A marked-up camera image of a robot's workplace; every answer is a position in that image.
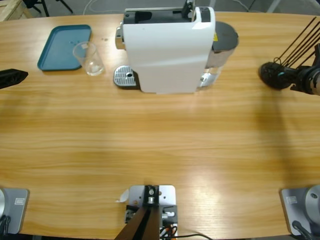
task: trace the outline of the cable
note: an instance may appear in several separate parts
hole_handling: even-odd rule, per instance
[[[95,14],[113,13],[113,12],[114,12],[114,11],[112,11],[112,10],[97,11],[97,10],[92,9],[92,5],[93,5],[94,3],[96,3],[97,1],[99,1],[99,0],[90,0],[90,1],[88,2],[88,4],[85,6],[82,15],[85,15],[85,14],[86,14],[86,10],[87,10],[88,7],[89,7],[89,10],[90,10],[91,12],[95,13]]]
[[[90,9],[91,12],[93,12],[93,13],[95,13],[95,14],[116,12],[116,11],[111,11],[111,10],[104,10],[104,11],[96,11],[96,10],[93,10],[93,9],[92,9],[92,5],[93,5],[94,3],[96,3],[97,1],[99,1],[99,0],[94,0],[94,1],[90,4],[89,9]]]
[[[87,5],[85,5],[84,10],[83,10],[83,12],[82,12],[82,15],[85,15],[85,14],[86,14],[87,7],[89,6],[89,4],[92,3],[92,1],[93,1],[93,0],[90,0],[90,1],[87,3]]]
[[[249,10],[250,10],[251,7],[253,6],[253,4],[255,4],[255,2],[256,2],[256,0],[253,0],[253,1],[251,2],[250,6],[248,7]]]
[[[212,238],[201,234],[201,233],[195,233],[195,234],[190,234],[190,235],[180,235],[180,236],[165,236],[165,237],[161,237],[161,239],[163,240],[169,240],[169,239],[182,239],[182,238],[190,238],[190,237],[195,237],[195,236],[200,236],[200,237],[204,237],[208,240],[213,240]]]
[[[246,5],[244,5],[241,1],[239,0],[232,0],[232,1],[240,4],[247,12],[250,12],[249,8]]]
[[[231,1],[240,4],[247,12],[250,12],[250,13],[261,13],[261,11],[250,11],[250,9],[246,5],[244,5],[240,0],[231,0]]]

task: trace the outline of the chair leg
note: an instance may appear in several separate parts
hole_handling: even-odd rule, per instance
[[[41,0],[41,3],[42,3],[42,6],[43,6],[45,15],[46,15],[47,17],[50,17],[45,0]]]
[[[72,14],[74,13],[74,11],[72,11],[72,9],[68,6],[68,4],[65,3],[64,0],[56,0],[57,2],[61,2]]]
[[[38,13],[40,13],[41,14],[41,11],[40,11],[40,9],[39,8],[37,8],[36,6],[33,6],[32,7],[34,10],[36,10]]]

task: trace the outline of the yellow label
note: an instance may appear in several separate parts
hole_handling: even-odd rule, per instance
[[[214,33],[213,41],[218,42],[218,35],[216,32]]]

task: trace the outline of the coffee machine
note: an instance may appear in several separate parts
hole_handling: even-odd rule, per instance
[[[183,7],[126,9],[115,44],[129,66],[114,72],[114,83],[145,93],[193,93],[211,85],[238,45],[232,26],[216,22],[208,6],[187,0]]]

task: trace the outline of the gray floor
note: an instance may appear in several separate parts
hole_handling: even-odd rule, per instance
[[[82,15],[89,0],[64,0],[73,10],[74,15]],[[241,0],[249,7],[254,0]],[[55,0],[45,0],[50,16],[68,16],[71,13]],[[93,0],[87,7],[85,14],[115,14],[123,13],[126,8],[151,8],[151,7],[180,7],[185,0]],[[266,12],[272,0],[255,0],[252,11]],[[31,13],[35,17],[43,17],[45,13],[41,4],[36,5],[42,12],[39,14],[34,9]],[[246,12],[238,2],[233,0],[216,0],[215,11]],[[320,16],[320,4],[316,0],[282,0],[274,11],[275,13],[307,14]]]

